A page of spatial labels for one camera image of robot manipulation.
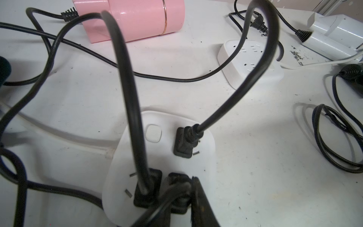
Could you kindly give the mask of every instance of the power cord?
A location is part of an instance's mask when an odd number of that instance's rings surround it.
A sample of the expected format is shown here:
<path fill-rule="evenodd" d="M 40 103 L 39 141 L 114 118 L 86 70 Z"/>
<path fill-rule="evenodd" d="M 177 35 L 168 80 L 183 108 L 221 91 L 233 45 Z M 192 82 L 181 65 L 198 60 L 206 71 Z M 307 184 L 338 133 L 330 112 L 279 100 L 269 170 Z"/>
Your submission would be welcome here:
<path fill-rule="evenodd" d="M 337 92 L 337 76 L 340 76 L 345 79 L 354 79 L 354 75 L 357 75 L 356 67 L 357 65 L 347 65 L 345 66 L 337 75 L 333 76 L 332 80 L 332 87 L 333 87 L 333 95 L 336 103 L 338 104 L 339 108 L 350 118 L 352 119 L 360 128 L 361 132 L 363 133 L 363 125 L 362 123 L 355 118 L 342 104 L 342 102 L 339 99 L 338 92 Z M 363 173 L 363 165 L 359 163 L 352 162 L 350 160 L 347 160 L 343 158 L 342 156 L 338 155 L 336 152 L 331 150 L 322 139 L 320 132 L 319 132 L 319 121 L 322 111 L 325 112 L 325 115 L 329 117 L 332 121 L 332 123 L 343 130 L 346 133 L 349 133 L 352 135 L 355 140 L 358 142 L 360 149 L 363 152 L 363 136 L 358 134 L 355 129 L 349 124 L 349 122 L 340 115 L 336 110 L 333 108 L 326 106 L 324 104 L 320 104 L 319 106 L 314 108 L 313 111 L 313 128 L 314 128 L 314 135 L 315 140 L 318 144 L 318 147 L 323 154 L 323 156 L 335 167 L 338 169 L 341 169 L 348 173 Z M 334 160 L 331 156 L 336 158 L 337 160 L 341 161 L 345 164 L 345 166 L 339 164 L 336 160 Z"/>
<path fill-rule="evenodd" d="M 259 7 L 266 15 L 266 20 L 270 30 L 270 35 L 267 37 L 267 42 L 262 57 L 258 61 L 256 67 L 250 72 L 250 74 L 248 74 L 240 87 L 209 118 L 207 118 L 200 125 L 195 124 L 193 126 L 187 126 L 184 128 L 180 127 L 177 129 L 176 137 L 178 139 L 175 140 L 173 150 L 175 155 L 189 158 L 193 148 L 198 145 L 199 139 L 203 137 L 203 132 L 216 123 L 220 118 L 222 118 L 244 97 L 244 95 L 253 87 L 253 85 L 264 74 L 273 61 L 273 57 L 278 45 L 280 28 L 274 6 L 270 1 L 253 0 L 250 2 L 246 12 L 242 37 L 236 48 L 241 49 L 247 38 L 252 14 L 254 13 L 254 9 L 256 7 Z"/>
<path fill-rule="evenodd" d="M 89 19 L 96 19 L 100 18 L 99 13 L 90 13 L 83 16 L 80 16 L 68 24 L 66 24 L 62 30 L 57 35 L 51 49 L 49 52 L 49 57 L 44 68 L 43 73 L 38 78 L 37 82 L 33 85 L 30 91 L 13 107 L 11 108 L 0 120 L 0 141 L 5 131 L 6 126 L 9 122 L 14 118 L 14 116 L 26 105 L 28 104 L 38 93 L 41 86 L 44 84 L 46 78 L 49 75 L 49 72 L 52 70 L 55 54 L 61 40 L 66 35 L 66 33 L 75 25 L 80 22 L 89 20 Z M 2 158 L 0 157 L 0 174 L 8 179 L 9 181 L 18 184 L 18 198 L 17 198 L 17 205 L 16 205 L 16 212 L 15 212 L 15 219 L 14 219 L 14 226 L 21 227 L 24 224 L 24 215 L 25 215 L 25 206 L 26 206 L 26 191 L 27 189 L 33 189 L 38 191 L 50 192 L 50 193 L 57 193 L 63 195 L 71 195 L 77 198 L 85 199 L 96 206 L 102 208 L 102 202 L 99 198 L 90 195 L 85 192 L 81 192 L 78 190 L 73 189 L 65 189 L 61 187 L 54 187 L 50 185 L 39 184 L 35 182 L 28 181 L 26 178 L 26 172 L 23 163 L 21 160 L 11 151 L 5 149 L 3 145 L 0 148 L 0 156 L 4 156 L 10 160 L 10 162 L 16 168 L 16 174 L 14 174 L 11 170 L 7 168 L 4 164 Z"/>
<path fill-rule="evenodd" d="M 237 1 L 238 0 L 234 1 L 234 4 L 233 4 L 234 12 L 230 13 L 229 17 L 232 19 L 231 15 L 237 15 L 240 19 L 245 20 L 244 16 L 242 16 L 241 13 L 245 13 L 246 10 L 238 11 L 237 10 Z M 268 29 L 265 26 L 264 18 L 262 17 L 262 15 L 260 13 L 258 13 L 256 11 L 254 11 L 254 14 L 256 15 L 256 17 L 254 18 L 253 21 L 251 21 L 251 27 L 254 27 L 255 29 L 267 34 Z M 238 28 L 240 30 L 242 29 L 242 27 L 238 24 L 238 22 L 236 20 L 233 20 L 233 22 L 238 26 Z M 277 57 L 276 61 L 280 61 L 284 57 L 284 53 L 285 53 L 284 46 L 282 45 L 282 43 L 280 41 L 278 42 L 278 47 L 280 49 L 280 54 Z"/>
<path fill-rule="evenodd" d="M 53 14 L 53 13 L 49 13 L 49 12 L 46 12 L 46 11 L 43 11 L 43 10 L 40 10 L 40 9 L 35 9 L 35 8 L 29 8 L 27 9 L 27 15 L 29 17 L 29 19 L 31 20 L 31 22 L 33 23 L 33 25 L 35 26 L 35 28 L 37 29 L 35 32 L 35 30 L 33 29 L 30 29 L 30 28 L 25 28 L 25 27 L 22 27 L 22 26 L 18 26 L 18 25 L 14 25 L 14 24 L 8 24 L 8 23 L 2 23 L 0 22 L 0 28 L 5 28 L 5 29 L 11 29 L 11 30 L 15 30 L 15 31 L 20 31 L 20 32 L 25 32 L 25 33 L 30 33 L 30 34 L 34 34 L 34 35 L 39 35 L 42 37 L 43 41 L 44 41 L 44 44 L 47 48 L 47 50 L 49 49 L 49 41 L 48 38 L 50 39 L 54 39 L 55 36 L 52 35 L 52 34 L 48 34 L 48 33 L 44 33 L 43 32 L 43 29 L 41 28 L 40 24 L 37 22 L 37 20 L 35 19 L 35 17 L 32 15 L 33 13 L 39 13 L 39 14 L 42 14 L 42 15 L 45 15 L 45 16 L 50 16 L 52 18 L 56 18 L 56 19 L 64 19 L 64 18 L 69 18 L 69 17 L 75 17 L 76 15 L 78 15 L 78 13 L 76 11 L 70 11 L 68 13 L 66 13 L 66 15 L 64 15 L 65 13 L 62 13 L 62 15 L 56 15 L 56 14 Z M 86 48 L 86 47 L 83 47 L 79 44 L 76 44 L 74 42 L 71 42 L 69 40 L 66 40 L 66 39 L 62 39 L 62 42 L 63 43 L 66 43 L 68 45 L 71 45 L 73 47 L 76 47 L 77 49 L 80 49 L 88 54 L 91 54 L 93 55 L 94 57 L 114 66 L 114 67 L 117 67 L 117 64 L 114 63 L 113 61 L 97 54 L 96 52 L 94 51 L 91 51 L 90 49 Z M 149 75 L 149 74 L 143 74 L 143 73 L 138 73 L 138 72 L 134 72 L 134 75 L 135 76 L 138 76 L 138 77 L 141 77 L 141 78 L 148 78 L 148 79 L 154 79 L 154 80 L 164 80 L 164 81 L 170 81 L 170 82 L 196 82 L 196 81 L 200 81 L 200 80 L 204 80 L 204 79 L 207 79 L 208 77 L 216 74 L 217 72 L 219 72 L 220 70 L 222 70 L 228 63 L 230 63 L 233 58 L 238 54 L 238 52 L 240 51 L 240 49 L 236 49 L 232 55 L 223 63 L 221 64 L 218 68 L 216 68 L 215 70 L 203 75 L 203 76 L 200 76 L 200 77 L 196 77 L 196 78 L 191 78 L 191 79 L 179 79 L 179 78 L 170 78 L 170 77 L 162 77 L 162 76 L 154 76 L 154 75 Z M 7 82 L 4 82 L 3 85 L 5 86 L 22 86 L 22 85 L 28 85 L 28 84 L 33 84 L 37 81 L 37 79 L 39 78 L 40 75 L 34 77 L 34 78 L 31 78 L 31 79 L 28 79 L 28 80 L 23 80 L 23 81 L 7 81 Z"/>
<path fill-rule="evenodd" d="M 246 79 L 243 81 L 241 86 L 228 98 L 228 100 L 221 105 L 208 119 L 206 119 L 202 124 L 200 124 L 195 133 L 200 134 L 205 131 L 207 128 L 212 126 L 215 122 L 217 122 L 221 117 L 223 117 L 234 105 L 236 105 L 241 98 L 252 88 L 252 86 L 258 81 L 258 79 L 264 74 L 264 72 L 270 66 L 274 54 L 276 52 L 276 47 L 278 45 L 278 37 L 279 37 L 279 25 L 277 15 L 274 13 L 274 6 L 269 1 L 258 1 L 253 0 L 248 5 L 245 23 L 243 27 L 241 41 L 238 43 L 237 49 L 241 49 L 246 40 L 248 29 L 250 27 L 250 21 L 252 18 L 253 10 L 259 7 L 262 12 L 266 15 L 266 20 L 269 26 L 269 36 L 267 37 L 266 47 L 263 52 L 263 55 L 256 67 L 248 74 Z"/>

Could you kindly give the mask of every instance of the power strip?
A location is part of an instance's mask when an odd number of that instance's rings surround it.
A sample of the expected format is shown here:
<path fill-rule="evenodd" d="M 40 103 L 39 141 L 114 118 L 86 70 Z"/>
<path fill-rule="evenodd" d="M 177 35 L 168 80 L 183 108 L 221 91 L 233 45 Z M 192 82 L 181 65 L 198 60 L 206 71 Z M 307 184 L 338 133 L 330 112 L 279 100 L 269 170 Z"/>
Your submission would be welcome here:
<path fill-rule="evenodd" d="M 229 40 L 225 42 L 218 53 L 218 62 L 222 64 L 235 51 L 239 40 Z M 246 79 L 247 75 L 255 68 L 260 60 L 265 46 L 255 40 L 246 40 L 237 56 L 222 69 L 229 84 L 237 89 Z M 284 71 L 280 64 L 273 60 L 264 75 L 256 82 L 258 89 L 268 89 L 279 83 L 284 77 Z"/>

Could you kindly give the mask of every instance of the pink cylinder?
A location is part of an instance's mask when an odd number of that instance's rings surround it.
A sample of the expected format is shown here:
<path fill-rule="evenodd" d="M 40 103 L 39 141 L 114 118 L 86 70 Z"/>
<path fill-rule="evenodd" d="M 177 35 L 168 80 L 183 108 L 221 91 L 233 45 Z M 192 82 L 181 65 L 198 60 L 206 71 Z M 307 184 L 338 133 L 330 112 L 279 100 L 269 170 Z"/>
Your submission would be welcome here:
<path fill-rule="evenodd" d="M 179 31 L 184 24 L 184 0 L 73 0 L 79 15 L 106 10 L 116 19 L 126 40 Z M 102 20 L 82 23 L 91 43 L 110 40 Z"/>

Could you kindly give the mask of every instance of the black plug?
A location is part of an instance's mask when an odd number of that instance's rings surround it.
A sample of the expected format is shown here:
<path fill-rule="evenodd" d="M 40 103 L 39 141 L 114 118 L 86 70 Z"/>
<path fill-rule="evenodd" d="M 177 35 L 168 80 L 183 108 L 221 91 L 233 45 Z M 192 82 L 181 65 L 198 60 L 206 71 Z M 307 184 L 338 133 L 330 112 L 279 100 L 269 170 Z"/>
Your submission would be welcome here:
<path fill-rule="evenodd" d="M 198 145 L 199 139 L 203 137 L 203 132 L 197 133 L 199 124 L 195 124 L 192 127 L 187 126 L 185 128 L 178 128 L 176 130 L 174 155 L 191 158 L 193 155 L 193 148 Z"/>
<path fill-rule="evenodd" d="M 267 27 L 265 26 L 264 18 L 262 15 L 258 15 L 254 21 L 250 25 L 251 27 L 256 28 L 257 30 L 260 30 L 262 32 L 267 32 Z"/>

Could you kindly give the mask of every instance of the table surface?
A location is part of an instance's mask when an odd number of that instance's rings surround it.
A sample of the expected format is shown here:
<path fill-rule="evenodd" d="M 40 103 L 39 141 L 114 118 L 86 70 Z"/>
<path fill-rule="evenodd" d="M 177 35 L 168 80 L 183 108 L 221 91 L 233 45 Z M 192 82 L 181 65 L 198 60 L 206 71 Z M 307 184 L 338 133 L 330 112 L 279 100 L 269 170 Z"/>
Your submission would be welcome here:
<path fill-rule="evenodd" d="M 185 0 L 185 5 L 181 31 L 127 43 L 136 72 L 197 77 L 219 65 L 217 53 L 225 41 L 240 38 L 238 28 L 226 17 L 233 11 L 232 4 Z M 32 28 L 25 14 L 27 7 L 57 13 L 72 6 L 70 0 L 1 1 L 0 21 Z M 306 29 L 312 14 L 280 10 L 299 29 Z M 59 20 L 36 17 L 52 34 L 64 26 Z M 282 62 L 298 65 L 292 52 L 301 56 L 303 64 L 327 61 L 300 45 L 287 26 L 280 26 L 280 41 L 285 47 Z M 90 44 L 82 25 L 66 38 L 115 59 L 111 42 Z M 266 41 L 253 28 L 248 38 Z M 1 30 L 0 43 L 0 55 L 13 67 L 9 80 L 31 78 L 44 68 L 47 52 L 38 36 Z M 209 200 L 221 226 L 362 226 L 363 175 L 342 172 L 326 161 L 312 133 L 313 108 L 319 104 L 336 108 L 331 99 L 331 76 L 339 69 L 285 70 L 277 86 L 263 92 L 252 89 L 210 128 L 216 143 L 217 188 Z M 222 72 L 193 83 L 135 80 L 142 110 L 199 122 L 234 92 Z M 363 100 L 341 78 L 337 80 L 342 102 L 362 119 Z M 2 87 L 0 100 L 12 106 L 30 88 Z M 82 189 L 100 197 L 112 151 L 127 125 L 117 69 L 61 44 L 50 77 L 21 113 L 31 125 L 13 120 L 4 142 L 24 162 L 28 179 Z M 354 161 L 362 159 L 355 140 L 326 118 L 321 119 L 321 134 L 337 153 Z M 73 146 L 55 139 L 55 135 L 107 149 Z M 0 219 L 5 221 L 3 226 L 12 226 L 16 186 L 4 178 L 0 184 Z M 28 190 L 25 226 L 48 225 L 114 226 L 103 211 L 88 202 Z"/>

